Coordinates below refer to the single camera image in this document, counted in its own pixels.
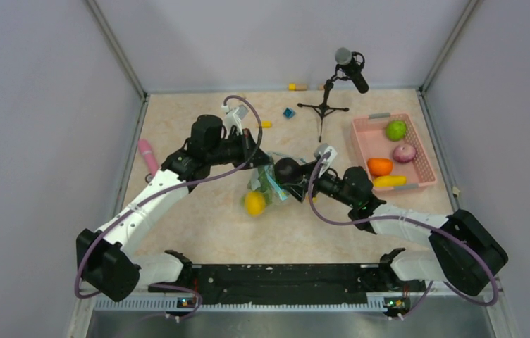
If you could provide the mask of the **orange tangerine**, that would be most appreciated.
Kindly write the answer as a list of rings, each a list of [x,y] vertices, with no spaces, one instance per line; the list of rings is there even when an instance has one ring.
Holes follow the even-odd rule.
[[[389,158],[369,158],[366,164],[369,173],[375,177],[390,175],[394,168],[394,162]]]

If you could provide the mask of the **dark purple eggplant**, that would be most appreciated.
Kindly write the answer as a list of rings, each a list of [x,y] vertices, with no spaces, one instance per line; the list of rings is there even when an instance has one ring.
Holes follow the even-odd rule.
[[[304,179],[301,165],[293,158],[281,158],[273,166],[273,174],[279,186],[299,184]]]

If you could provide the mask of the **clear zip top bag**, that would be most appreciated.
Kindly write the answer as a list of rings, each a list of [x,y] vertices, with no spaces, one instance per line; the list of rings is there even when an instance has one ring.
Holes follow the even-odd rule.
[[[282,204],[292,196],[275,181],[273,164],[255,169],[247,189],[240,202],[247,214],[253,217],[261,215],[269,206]]]

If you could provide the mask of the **green lettuce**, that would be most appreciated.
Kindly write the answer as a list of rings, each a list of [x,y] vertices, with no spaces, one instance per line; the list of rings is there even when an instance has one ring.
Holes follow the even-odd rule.
[[[263,194],[266,205],[269,206],[274,202],[276,195],[273,185],[269,181],[269,176],[265,167],[260,167],[257,170],[259,187],[257,190]]]

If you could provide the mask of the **yellow lemon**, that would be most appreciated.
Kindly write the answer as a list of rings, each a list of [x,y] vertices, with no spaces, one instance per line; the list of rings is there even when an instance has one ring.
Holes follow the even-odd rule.
[[[244,198],[244,207],[248,215],[257,217],[266,209],[266,199],[261,192],[249,191]]]

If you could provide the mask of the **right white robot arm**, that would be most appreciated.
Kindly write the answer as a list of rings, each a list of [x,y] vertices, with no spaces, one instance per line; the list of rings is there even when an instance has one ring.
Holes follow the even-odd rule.
[[[399,208],[374,195],[363,168],[350,167],[338,177],[324,159],[299,164],[284,158],[275,165],[275,176],[299,201],[311,201],[322,193],[350,207],[347,221],[331,220],[315,210],[328,224],[354,225],[361,231],[427,247],[427,251],[413,252],[398,248],[380,259],[387,265],[379,271],[386,289],[398,290],[407,281],[424,280],[442,282],[460,296],[477,296],[487,287],[494,294],[499,292],[496,275],[507,264],[508,255],[469,211],[434,215]]]

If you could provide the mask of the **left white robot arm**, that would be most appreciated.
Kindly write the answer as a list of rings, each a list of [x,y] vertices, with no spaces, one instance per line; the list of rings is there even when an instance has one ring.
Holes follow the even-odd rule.
[[[262,138],[261,127],[253,137],[249,129],[226,127],[215,115],[198,117],[183,146],[166,158],[132,202],[97,230],[78,235],[75,295],[88,297],[80,289],[87,282],[113,301],[129,296],[141,278],[141,267],[131,256],[153,226],[197,185],[268,165]]]

